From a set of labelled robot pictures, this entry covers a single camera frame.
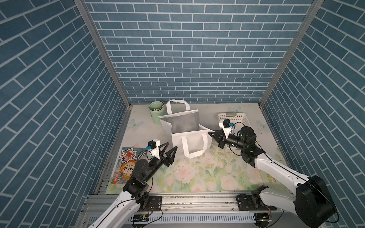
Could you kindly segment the pencils in green cup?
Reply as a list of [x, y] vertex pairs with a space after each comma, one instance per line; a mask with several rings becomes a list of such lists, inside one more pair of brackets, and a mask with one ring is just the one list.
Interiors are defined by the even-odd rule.
[[163, 106], [164, 106], [164, 102], [154, 101], [149, 105], [149, 108], [151, 111], [157, 112], [157, 111], [160, 111], [161, 109], [163, 109]]

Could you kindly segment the floral table mat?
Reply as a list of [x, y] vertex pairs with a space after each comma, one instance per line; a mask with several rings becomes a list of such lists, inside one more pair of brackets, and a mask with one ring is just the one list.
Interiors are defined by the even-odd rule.
[[[125, 184], [109, 184], [105, 194], [119, 194]], [[290, 192], [269, 174], [253, 168], [227, 147], [212, 143], [209, 151], [193, 159], [175, 157], [174, 164], [162, 166], [148, 181], [150, 193], [238, 192], [261, 185], [280, 192]]]

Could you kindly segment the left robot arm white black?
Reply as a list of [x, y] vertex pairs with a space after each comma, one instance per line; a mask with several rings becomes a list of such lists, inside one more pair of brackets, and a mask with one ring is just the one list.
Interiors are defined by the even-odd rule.
[[148, 142], [146, 150], [152, 159], [138, 160], [132, 171], [132, 176], [123, 187], [123, 191], [108, 209], [96, 220], [91, 228], [120, 228], [140, 209], [145, 209], [149, 203], [148, 181], [161, 168], [174, 163], [178, 147], [167, 150], [169, 143], [161, 144], [159, 140]]

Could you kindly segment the colourful illustrated book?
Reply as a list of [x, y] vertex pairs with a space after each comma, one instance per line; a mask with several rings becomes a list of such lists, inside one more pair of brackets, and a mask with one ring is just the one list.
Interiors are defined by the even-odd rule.
[[122, 147], [119, 150], [110, 183], [125, 184], [132, 176], [137, 161], [147, 158], [146, 153], [145, 148]]

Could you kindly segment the white plastic basket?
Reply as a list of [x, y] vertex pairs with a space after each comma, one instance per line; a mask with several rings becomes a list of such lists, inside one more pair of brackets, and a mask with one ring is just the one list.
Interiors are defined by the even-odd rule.
[[252, 153], [256, 148], [256, 134], [250, 127], [245, 114], [237, 113], [235, 116], [227, 116], [226, 113], [219, 114], [220, 120], [229, 119], [233, 124], [232, 135], [237, 136], [237, 149]]

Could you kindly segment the white insulated delivery bag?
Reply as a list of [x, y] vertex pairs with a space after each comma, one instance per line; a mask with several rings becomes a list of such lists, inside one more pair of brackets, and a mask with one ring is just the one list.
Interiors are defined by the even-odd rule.
[[[185, 110], [174, 113], [172, 103], [185, 105]], [[159, 116], [162, 127], [172, 142], [177, 147], [176, 154], [188, 159], [202, 156], [212, 144], [208, 135], [211, 129], [200, 124], [199, 110], [192, 110], [184, 100], [170, 100], [166, 104], [167, 114]]]

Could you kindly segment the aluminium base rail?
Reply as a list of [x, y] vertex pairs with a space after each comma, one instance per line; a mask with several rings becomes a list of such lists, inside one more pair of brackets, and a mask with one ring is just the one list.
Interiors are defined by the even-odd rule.
[[158, 224], [231, 224], [255, 222], [255, 213], [274, 213], [285, 211], [280, 208], [269, 210], [253, 210], [241, 207], [237, 196], [245, 192], [203, 193], [196, 194], [152, 194], [149, 197], [147, 209], [140, 209], [135, 214], [148, 214], [148, 223], [132, 223], [132, 217], [124, 224], [134, 228], [145, 228], [147, 225]]

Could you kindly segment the green circuit board left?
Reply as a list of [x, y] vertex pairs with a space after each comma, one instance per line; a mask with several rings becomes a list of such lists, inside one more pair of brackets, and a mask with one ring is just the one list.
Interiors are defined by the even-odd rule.
[[148, 214], [135, 214], [132, 217], [132, 223], [138, 223], [138, 222], [142, 222], [142, 223], [148, 223], [149, 222], [149, 217], [150, 215]]

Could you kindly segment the circuit board right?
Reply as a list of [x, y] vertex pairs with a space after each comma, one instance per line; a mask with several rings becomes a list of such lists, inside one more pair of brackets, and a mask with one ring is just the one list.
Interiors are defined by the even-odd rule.
[[254, 225], [258, 228], [266, 228], [272, 221], [271, 216], [268, 213], [255, 213], [254, 217], [255, 217]]

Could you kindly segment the green round object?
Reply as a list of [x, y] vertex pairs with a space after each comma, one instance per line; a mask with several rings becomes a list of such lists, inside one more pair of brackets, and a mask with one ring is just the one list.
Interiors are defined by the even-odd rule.
[[152, 117], [152, 120], [153, 120], [154, 124], [160, 125], [161, 122], [160, 122], [159, 116], [165, 116], [165, 115], [167, 115], [167, 109], [166, 109], [165, 104], [163, 106], [163, 109], [161, 109], [160, 111], [153, 112], [153, 111], [150, 110], [150, 115]]

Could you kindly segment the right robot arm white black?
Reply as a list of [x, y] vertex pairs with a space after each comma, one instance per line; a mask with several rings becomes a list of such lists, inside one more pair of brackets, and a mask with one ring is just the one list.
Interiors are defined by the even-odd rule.
[[280, 208], [297, 215], [310, 228], [318, 228], [338, 215], [335, 203], [325, 182], [318, 176], [306, 176], [269, 157], [256, 142], [256, 134], [249, 126], [243, 126], [238, 135], [232, 134], [230, 125], [208, 133], [223, 149], [225, 146], [240, 150], [242, 159], [259, 169], [290, 190], [281, 193], [262, 185], [251, 192], [241, 194], [237, 202], [241, 207], [253, 210]]

